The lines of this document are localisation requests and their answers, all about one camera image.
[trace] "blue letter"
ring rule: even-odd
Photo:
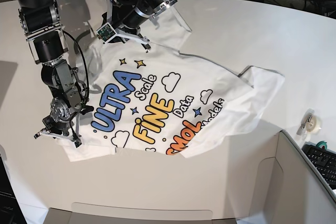
[[[108,118],[105,115],[102,115],[98,112],[94,114],[95,118],[102,120],[104,123],[106,123],[107,126],[101,125],[100,123],[97,123],[95,121],[91,122],[91,126],[94,127],[97,130],[105,131],[105,132],[111,132],[114,130],[114,122]]]
[[[113,101],[109,100],[108,97],[115,98],[115,99],[117,99],[119,101],[123,101],[125,103],[129,103],[131,101],[131,99],[129,99],[128,97],[125,97],[125,95],[129,95],[130,93],[131,93],[131,91],[129,91],[127,89],[120,92],[117,85],[108,84],[105,87],[103,95],[101,96],[100,106],[104,107],[106,104],[110,104],[110,105],[113,105],[117,108],[124,109],[125,106],[123,104],[120,104],[120,106],[116,106],[116,104],[114,104]]]
[[[123,71],[115,71],[113,72],[113,76],[121,85],[132,92],[135,90],[135,87],[131,84],[131,81],[141,79],[141,75],[138,73],[128,73]]]
[[[121,109],[116,109],[115,113],[112,113],[110,111],[107,111],[105,109],[102,108],[97,108],[97,112],[100,114],[103,114],[105,116],[107,116],[108,118],[115,120],[115,121],[119,121],[120,117],[121,117]]]

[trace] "yellow letter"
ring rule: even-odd
[[[168,114],[165,113],[165,112],[162,112],[156,108],[153,108],[151,106],[146,106],[146,110],[148,112],[150,112],[151,114],[147,114],[147,115],[144,115],[142,117],[142,120],[145,120],[147,122],[144,122],[142,121],[141,122],[141,125],[146,127],[147,129],[151,130],[151,131],[154,131],[154,132],[160,132],[161,129],[158,128],[158,127],[161,127],[163,128],[165,126],[164,122],[160,121],[161,119],[167,119],[168,118]]]
[[[137,118],[135,120],[136,123],[139,123],[141,120],[140,118]],[[136,138],[146,142],[146,143],[149,143],[149,144],[154,144],[155,143],[155,140],[152,139],[151,137],[147,136],[147,133],[148,131],[147,130],[142,130],[141,131],[141,127],[140,125],[136,124],[134,126],[134,129],[133,129],[133,136],[135,136]]]
[[[172,112],[174,108],[174,100],[169,100],[168,105],[166,106],[166,100],[161,99],[158,102],[158,97],[159,96],[156,93],[153,93],[149,104],[159,110],[166,111],[166,112]]]

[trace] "white t-shirt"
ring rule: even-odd
[[[161,30],[176,24],[173,17],[162,16]],[[180,40],[157,33],[151,41],[164,46],[151,44],[147,54],[133,41],[93,44],[99,53],[87,60],[88,105],[95,110],[80,118],[83,144],[76,149],[58,140],[70,161],[114,154],[116,147],[190,157],[215,148],[226,135],[256,127],[284,77],[256,67],[238,77],[201,57],[182,56],[172,48],[188,32],[180,25],[174,29]]]

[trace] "graphic print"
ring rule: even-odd
[[[201,92],[201,102],[206,105],[208,103],[208,100],[209,100],[209,97],[210,95],[213,93],[213,91],[211,89],[208,89],[208,90],[203,90]]]
[[[126,60],[125,58],[122,59],[122,60],[121,59],[119,59],[119,60],[120,60],[120,65],[127,64],[126,61],[125,61]]]
[[[180,108],[178,109],[175,109],[173,111],[173,114],[180,117],[180,118],[183,118],[184,116],[184,112],[186,112],[190,106],[190,104],[193,102],[194,100],[194,97],[191,97],[190,95],[187,95],[185,97],[185,100],[181,100],[180,101]]]
[[[111,143],[118,148],[125,148],[127,140],[130,136],[128,131],[117,131],[115,137],[111,138]]]
[[[134,93],[134,96],[136,98],[139,98],[140,101],[143,101],[147,98],[147,94],[149,93],[149,91],[153,87],[153,85],[156,81],[156,76],[153,76],[153,75],[150,74],[147,78],[142,78],[141,80],[143,81],[143,86],[140,89],[140,91],[136,91]]]
[[[145,63],[143,63],[143,60],[135,60],[134,62],[136,62],[136,64],[138,64],[138,66],[136,68],[139,68],[141,66],[146,66]]]
[[[171,72],[167,76],[164,76],[161,80],[161,83],[164,85],[164,89],[171,93],[174,91],[178,81],[180,80],[181,76],[179,73]]]
[[[175,155],[176,153],[184,150],[189,141],[201,130],[202,126],[201,122],[197,122],[196,125],[193,125],[188,120],[184,120],[182,124],[184,128],[181,130],[181,136],[175,135],[173,137],[175,143],[172,143],[170,148],[167,149],[167,155]]]
[[[208,110],[210,116],[207,120],[202,121],[202,128],[206,126],[209,122],[211,122],[218,115],[218,113],[223,108],[224,102],[225,101],[222,98],[219,98],[218,101],[213,102],[214,107]]]
[[[193,111],[195,112],[195,117],[197,117],[198,115],[202,115],[202,113],[201,113],[201,107],[199,107],[197,110],[193,109]]]
[[[130,103],[131,101],[128,95],[135,90],[131,82],[141,79],[140,74],[125,71],[114,71],[113,76],[122,85],[123,90],[120,90],[120,86],[112,83],[104,88],[99,108],[96,109],[93,115],[101,123],[97,121],[91,122],[91,126],[99,131],[111,132],[114,130],[114,122],[120,120],[122,111],[125,109],[124,103]]]
[[[135,119],[136,125],[133,128],[133,136],[149,144],[154,144],[155,139],[149,136],[149,132],[160,133],[161,128],[165,127],[163,120],[169,117],[174,109],[174,100],[159,99],[157,93],[153,93],[150,103],[145,107],[149,114]]]
[[[147,152],[156,152],[155,148],[146,148],[145,151]]]
[[[136,107],[134,109],[131,109],[132,111],[132,115],[134,115],[135,113],[138,113],[138,111],[136,110]]]

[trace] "star doodle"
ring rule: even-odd
[[[135,113],[138,113],[138,111],[136,110],[136,107],[134,109],[131,109],[132,111],[132,115],[134,115]]]
[[[125,59],[125,58],[124,58],[124,59],[122,59],[122,60],[121,60],[121,59],[119,59],[119,60],[120,60],[120,65],[127,64],[127,63],[126,63],[126,59]]]
[[[135,60],[134,62],[136,62],[136,64],[138,64],[138,66],[136,68],[139,68],[141,66],[146,66],[145,63],[143,63],[143,60]]]
[[[202,115],[202,113],[201,113],[201,107],[199,107],[197,110],[193,109],[193,111],[195,112],[195,117],[197,117],[198,115]]]

